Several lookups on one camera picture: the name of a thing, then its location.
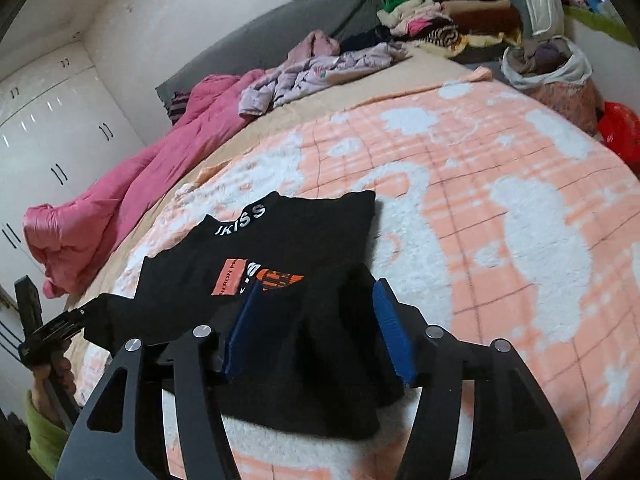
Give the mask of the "green sleeve forearm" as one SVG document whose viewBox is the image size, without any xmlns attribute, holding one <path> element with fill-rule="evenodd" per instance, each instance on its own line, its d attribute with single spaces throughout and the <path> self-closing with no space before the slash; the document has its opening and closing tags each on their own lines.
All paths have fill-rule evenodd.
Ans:
<svg viewBox="0 0 640 480">
<path fill-rule="evenodd" d="M 25 414 L 29 432 L 28 454 L 40 469 L 53 479 L 68 439 L 68 432 L 37 412 L 30 390 L 25 396 Z"/>
</svg>

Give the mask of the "left hand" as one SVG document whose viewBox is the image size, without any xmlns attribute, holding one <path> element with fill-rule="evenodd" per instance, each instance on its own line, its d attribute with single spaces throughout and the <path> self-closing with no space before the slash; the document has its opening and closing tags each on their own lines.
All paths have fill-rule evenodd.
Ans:
<svg viewBox="0 0 640 480">
<path fill-rule="evenodd" d="M 76 391 L 72 364 L 66 348 L 51 354 L 48 364 L 32 369 L 32 405 L 37 413 L 56 426 L 65 427 L 62 399 L 73 401 Z"/>
</svg>

